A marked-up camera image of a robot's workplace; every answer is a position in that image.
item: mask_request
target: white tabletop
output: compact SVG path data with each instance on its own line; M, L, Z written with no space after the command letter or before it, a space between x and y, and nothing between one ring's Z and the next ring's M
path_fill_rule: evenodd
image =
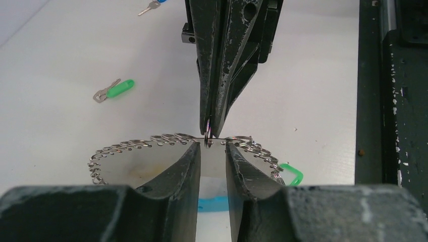
M88 158L119 141L201 136L196 46L181 42L184 1L137 17L149 1L51 0L0 48L0 194L90 184ZM302 184L352 184L358 4L285 0L272 53L222 136L253 136L302 171ZM116 78L136 85L92 100Z

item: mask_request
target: metal chain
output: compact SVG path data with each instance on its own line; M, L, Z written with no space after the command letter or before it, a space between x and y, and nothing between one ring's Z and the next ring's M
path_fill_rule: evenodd
M191 135L175 133L163 134L163 135L153 135L150 137L151 141L157 143L158 146L163 146L164 144L175 145L176 143L186 145L187 142L197 142L197 138ZM250 152L254 154L254 157L262 159L264 162L270 164L270 168L274 171L271 172L271 178L276 182L285 185L284 180L280 175L280 171L283 171L282 168L278 165L278 159L273 157L269 150L262 148L261 144L256 143L251 136L230 136L225 138L226 141L222 141L222 145L226 145L226 142L232 142L235 146L242 148L245 152ZM114 155L116 153L122 153L125 150L131 151L132 149L142 149L143 147L152 147L147 140L129 140L123 141L119 144L111 145L104 147L101 150L97 150L94 155L89 159L89 171L91 172L92 182L95 185L108 185L106 181L100 176L99 171L100 163L99 161L102 158L107 157L108 155Z

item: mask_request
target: screw hole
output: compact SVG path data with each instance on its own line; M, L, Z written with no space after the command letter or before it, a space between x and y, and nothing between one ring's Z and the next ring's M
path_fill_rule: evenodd
M247 21L251 21L257 13L257 8L254 4L249 3L244 7L244 18Z

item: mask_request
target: white table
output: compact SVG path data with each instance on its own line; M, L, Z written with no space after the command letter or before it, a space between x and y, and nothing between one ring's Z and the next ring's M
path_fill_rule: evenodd
M137 17L148 3L51 0L0 48L0 194L20 185L90 184L88 158L119 141L200 136L196 49L180 36L184 1ZM358 4L286 0L272 53L222 135L253 136L302 171L302 184L352 184ZM102 104L92 100L116 78L136 86ZM217 217L207 216L198 239L230 241L230 234L216 237L228 228L209 227Z

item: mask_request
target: blue strip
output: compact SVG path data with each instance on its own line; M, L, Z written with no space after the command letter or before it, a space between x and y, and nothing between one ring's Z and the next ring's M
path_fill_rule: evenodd
M198 201L198 212L223 212L229 210L228 197L215 197L210 199L200 198Z

